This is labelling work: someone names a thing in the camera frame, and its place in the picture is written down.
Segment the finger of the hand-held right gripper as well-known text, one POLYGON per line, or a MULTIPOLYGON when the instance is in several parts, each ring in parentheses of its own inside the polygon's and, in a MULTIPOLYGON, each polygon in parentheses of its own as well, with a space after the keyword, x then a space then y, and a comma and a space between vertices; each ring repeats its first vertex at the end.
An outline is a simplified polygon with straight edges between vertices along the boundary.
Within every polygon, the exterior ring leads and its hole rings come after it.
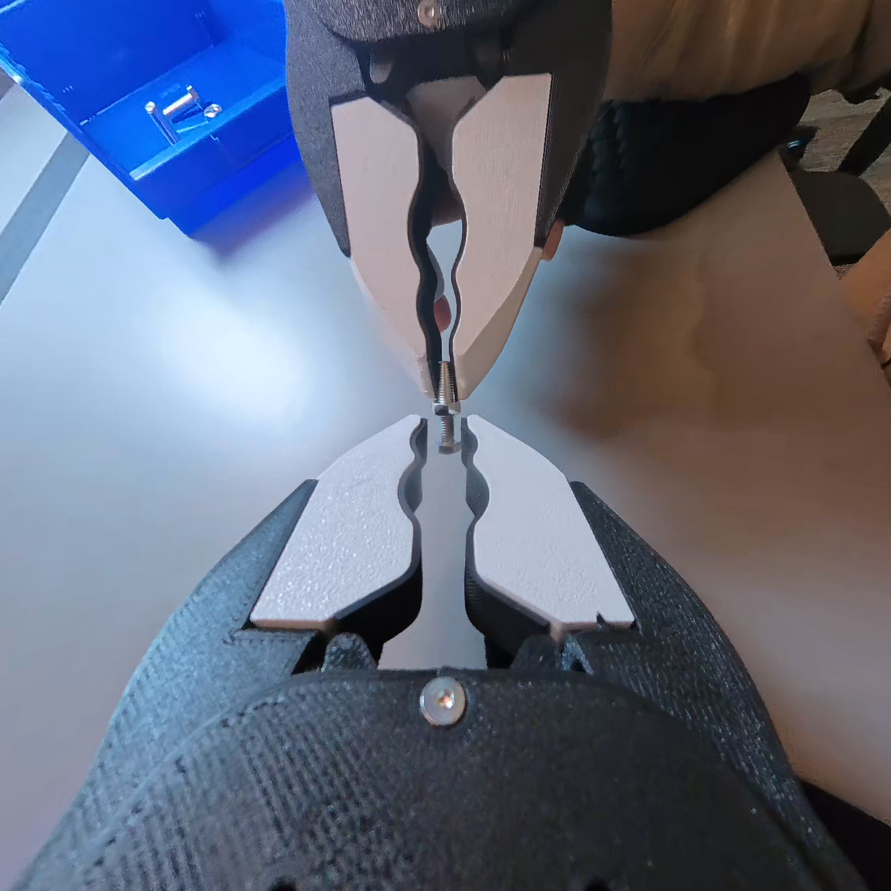
POLYGON ((407 370, 436 395, 441 274, 417 234, 422 144, 409 118, 363 97, 331 109, 355 278, 386 323, 407 370))
POLYGON ((453 130, 452 183, 464 217, 453 270, 460 397, 496 362, 542 258, 536 221, 550 96, 550 74, 504 77, 453 130))

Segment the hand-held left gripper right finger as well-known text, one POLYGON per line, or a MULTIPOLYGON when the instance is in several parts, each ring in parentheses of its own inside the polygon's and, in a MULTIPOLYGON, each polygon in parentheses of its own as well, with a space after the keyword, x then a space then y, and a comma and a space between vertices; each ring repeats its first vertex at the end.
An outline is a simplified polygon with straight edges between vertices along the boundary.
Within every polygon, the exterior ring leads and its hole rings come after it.
POLYGON ((468 481, 481 481, 473 507, 471 578, 507 607, 480 629, 492 640, 634 623, 604 551, 566 476, 531 446, 478 415, 464 418, 468 481))

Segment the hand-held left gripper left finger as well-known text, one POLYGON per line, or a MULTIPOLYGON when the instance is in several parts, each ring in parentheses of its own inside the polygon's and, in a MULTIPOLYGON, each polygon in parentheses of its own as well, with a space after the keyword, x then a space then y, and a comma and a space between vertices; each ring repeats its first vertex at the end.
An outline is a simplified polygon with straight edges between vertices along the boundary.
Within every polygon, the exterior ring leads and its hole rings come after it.
POLYGON ((351 632, 384 644, 421 602, 420 470, 427 422, 410 414, 318 477, 251 612, 255 626, 351 632))

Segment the thin steel screw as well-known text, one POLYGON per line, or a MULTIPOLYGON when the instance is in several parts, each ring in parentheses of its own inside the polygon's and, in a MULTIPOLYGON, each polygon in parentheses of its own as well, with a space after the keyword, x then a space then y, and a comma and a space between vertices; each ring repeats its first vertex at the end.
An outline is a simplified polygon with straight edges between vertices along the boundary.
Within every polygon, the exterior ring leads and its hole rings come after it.
MULTIPOLYGON (((458 398, 457 384, 455 381, 455 371, 453 362, 440 362, 439 382, 437 394, 434 401, 460 402, 458 398)), ((454 417, 437 417, 439 419, 439 452, 442 454, 453 454, 461 450, 460 439, 456 436, 455 425, 457 423, 454 417)))

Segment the steel hex bolt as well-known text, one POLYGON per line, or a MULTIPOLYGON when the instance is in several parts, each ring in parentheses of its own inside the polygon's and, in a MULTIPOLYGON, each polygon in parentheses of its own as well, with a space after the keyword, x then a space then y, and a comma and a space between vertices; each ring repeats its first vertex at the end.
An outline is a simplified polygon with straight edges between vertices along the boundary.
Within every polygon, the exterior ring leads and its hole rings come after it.
POLYGON ((186 86, 184 95, 179 96, 168 105, 161 107, 156 102, 150 101, 145 104, 144 110, 168 143, 175 145, 180 139, 174 126, 175 122, 202 110, 202 105, 199 93, 194 86, 189 84, 186 86))

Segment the blue plastic bin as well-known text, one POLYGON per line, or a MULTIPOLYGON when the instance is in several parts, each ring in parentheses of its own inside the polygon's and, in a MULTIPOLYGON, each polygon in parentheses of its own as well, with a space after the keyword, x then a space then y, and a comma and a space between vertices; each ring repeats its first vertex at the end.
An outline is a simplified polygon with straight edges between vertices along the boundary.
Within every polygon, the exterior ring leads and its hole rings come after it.
POLYGON ((2 67, 156 217, 191 234, 273 178, 310 194, 279 1, 2 2, 2 67), (191 84, 172 145, 144 106, 191 84), (223 113, 207 120, 203 108, 223 113))

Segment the person's right forearm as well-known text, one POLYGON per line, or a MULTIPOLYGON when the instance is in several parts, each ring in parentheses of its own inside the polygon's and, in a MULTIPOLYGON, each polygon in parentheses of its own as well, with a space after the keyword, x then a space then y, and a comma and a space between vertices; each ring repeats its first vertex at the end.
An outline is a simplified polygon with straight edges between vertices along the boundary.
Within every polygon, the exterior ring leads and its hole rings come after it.
POLYGON ((852 92, 890 70, 888 1, 617 1, 604 99, 697 101, 804 74, 852 92))

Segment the black office chair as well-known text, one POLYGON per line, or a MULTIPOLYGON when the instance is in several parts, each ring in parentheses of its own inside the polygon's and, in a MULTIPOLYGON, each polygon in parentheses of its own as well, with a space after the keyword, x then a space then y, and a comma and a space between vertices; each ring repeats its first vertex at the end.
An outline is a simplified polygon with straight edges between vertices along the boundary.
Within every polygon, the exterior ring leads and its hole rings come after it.
POLYGON ((827 172, 797 169, 797 194, 830 263, 852 265, 889 231, 889 212, 862 174, 890 143, 889 106, 864 129, 841 161, 827 172))

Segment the person's torso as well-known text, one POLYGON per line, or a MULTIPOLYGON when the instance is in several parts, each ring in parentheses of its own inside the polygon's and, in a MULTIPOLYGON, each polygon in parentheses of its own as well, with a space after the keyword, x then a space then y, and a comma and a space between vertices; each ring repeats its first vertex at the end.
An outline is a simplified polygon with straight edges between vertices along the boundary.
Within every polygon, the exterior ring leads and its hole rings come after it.
POLYGON ((848 306, 863 329, 867 344, 889 373, 890 363, 890 231, 886 231, 841 279, 848 306))

